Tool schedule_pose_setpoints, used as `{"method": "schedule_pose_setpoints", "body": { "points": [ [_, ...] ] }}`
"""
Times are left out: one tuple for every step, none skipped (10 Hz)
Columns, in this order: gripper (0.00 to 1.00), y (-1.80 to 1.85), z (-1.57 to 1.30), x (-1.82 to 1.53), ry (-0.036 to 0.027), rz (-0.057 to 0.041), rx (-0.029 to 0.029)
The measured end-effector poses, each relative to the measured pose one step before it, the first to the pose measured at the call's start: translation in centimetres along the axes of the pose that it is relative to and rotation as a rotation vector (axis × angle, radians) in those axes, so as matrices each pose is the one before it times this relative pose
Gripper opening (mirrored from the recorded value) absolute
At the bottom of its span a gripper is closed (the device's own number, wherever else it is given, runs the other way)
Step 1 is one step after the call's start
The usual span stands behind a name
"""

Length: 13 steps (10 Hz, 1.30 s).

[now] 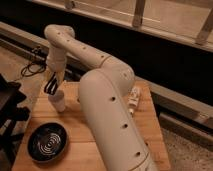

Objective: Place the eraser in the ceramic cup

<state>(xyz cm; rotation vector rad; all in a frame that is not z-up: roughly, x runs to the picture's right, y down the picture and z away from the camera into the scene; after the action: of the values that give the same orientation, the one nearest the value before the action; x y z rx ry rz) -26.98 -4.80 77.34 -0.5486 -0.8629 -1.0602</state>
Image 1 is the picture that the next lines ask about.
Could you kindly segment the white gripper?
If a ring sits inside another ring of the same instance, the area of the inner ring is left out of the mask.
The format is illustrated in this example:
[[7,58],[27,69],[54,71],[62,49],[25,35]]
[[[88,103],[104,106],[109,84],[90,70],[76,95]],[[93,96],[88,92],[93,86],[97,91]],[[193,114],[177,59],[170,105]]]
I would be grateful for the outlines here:
[[60,71],[50,71],[50,79],[44,87],[44,92],[49,94],[54,94],[64,80],[65,70]]

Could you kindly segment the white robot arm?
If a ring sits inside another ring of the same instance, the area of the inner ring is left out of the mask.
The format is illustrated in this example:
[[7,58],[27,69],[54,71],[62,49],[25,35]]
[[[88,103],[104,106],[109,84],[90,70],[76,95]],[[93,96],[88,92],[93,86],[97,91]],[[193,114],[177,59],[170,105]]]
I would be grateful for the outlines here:
[[44,92],[54,95],[63,82],[68,53],[90,69],[78,87],[79,101],[107,171],[159,171],[124,101],[135,74],[122,60],[75,38],[66,25],[50,24]]

